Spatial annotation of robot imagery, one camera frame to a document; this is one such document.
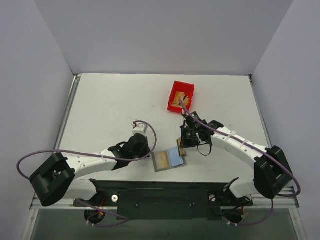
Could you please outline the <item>grey card holder wallet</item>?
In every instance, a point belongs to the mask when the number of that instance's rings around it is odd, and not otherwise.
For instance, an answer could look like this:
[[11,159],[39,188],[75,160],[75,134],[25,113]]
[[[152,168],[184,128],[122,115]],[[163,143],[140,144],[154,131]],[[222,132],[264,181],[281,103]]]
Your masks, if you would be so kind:
[[[156,156],[155,154],[158,152],[166,152],[168,155],[168,160],[169,160],[169,167],[166,169],[158,169],[157,168],[157,164],[156,164]],[[157,151],[157,152],[153,152],[151,154],[152,157],[152,162],[153,162],[153,166],[154,166],[154,170],[155,172],[162,172],[162,171],[167,171],[167,170],[171,170],[171,169],[175,169],[175,168],[179,168],[182,166],[185,166],[186,163],[186,157],[187,155],[185,154],[185,152],[178,148],[178,147],[173,147],[167,150],[162,150],[162,151]]]

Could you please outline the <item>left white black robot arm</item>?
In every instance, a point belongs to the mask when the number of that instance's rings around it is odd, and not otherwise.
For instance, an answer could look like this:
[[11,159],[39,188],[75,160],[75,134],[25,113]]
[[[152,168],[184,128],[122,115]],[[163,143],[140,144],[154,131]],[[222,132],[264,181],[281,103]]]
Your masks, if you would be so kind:
[[103,200],[103,193],[91,181],[80,178],[125,168],[132,160],[142,158],[150,152],[148,138],[136,133],[127,142],[98,153],[98,157],[65,157],[60,152],[54,153],[29,177],[29,181],[43,207],[57,203],[65,195],[97,206]]

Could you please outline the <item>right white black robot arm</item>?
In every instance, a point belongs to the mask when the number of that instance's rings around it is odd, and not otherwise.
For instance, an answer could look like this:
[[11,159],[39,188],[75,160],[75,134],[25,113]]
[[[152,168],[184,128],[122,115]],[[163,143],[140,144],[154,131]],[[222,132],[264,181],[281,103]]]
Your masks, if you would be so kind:
[[292,180],[292,170],[281,148],[255,144],[222,123],[200,119],[196,112],[183,113],[180,147],[198,148],[208,145],[209,148],[220,148],[237,157],[252,170],[248,178],[236,177],[225,186],[224,201],[236,204],[242,197],[261,194],[267,199],[274,199]]

